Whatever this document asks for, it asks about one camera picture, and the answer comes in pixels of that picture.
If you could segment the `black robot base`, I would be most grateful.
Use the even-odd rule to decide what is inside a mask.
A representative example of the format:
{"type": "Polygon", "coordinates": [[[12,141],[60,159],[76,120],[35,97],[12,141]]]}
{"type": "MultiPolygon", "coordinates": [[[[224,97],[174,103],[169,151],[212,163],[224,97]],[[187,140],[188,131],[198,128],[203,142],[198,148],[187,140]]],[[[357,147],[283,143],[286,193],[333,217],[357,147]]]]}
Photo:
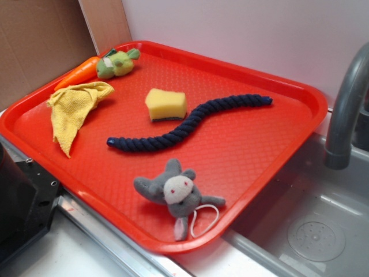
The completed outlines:
{"type": "Polygon", "coordinates": [[[50,230],[60,181],[32,159],[1,146],[1,267],[50,230]]]}

